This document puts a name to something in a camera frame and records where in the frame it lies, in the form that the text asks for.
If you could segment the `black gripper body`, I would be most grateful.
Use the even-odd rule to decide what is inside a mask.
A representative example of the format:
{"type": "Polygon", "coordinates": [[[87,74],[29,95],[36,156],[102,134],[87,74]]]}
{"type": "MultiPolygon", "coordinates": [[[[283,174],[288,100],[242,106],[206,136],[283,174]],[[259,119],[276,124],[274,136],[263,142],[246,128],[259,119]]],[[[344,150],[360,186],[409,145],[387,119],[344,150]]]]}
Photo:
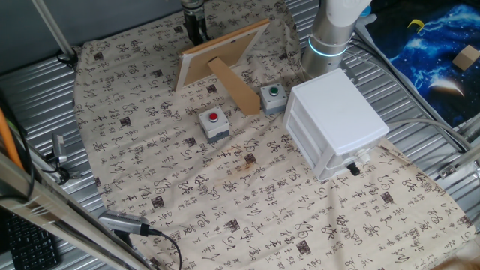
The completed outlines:
{"type": "Polygon", "coordinates": [[[203,10],[185,10],[185,27],[190,36],[206,36],[206,19],[203,10]]]}

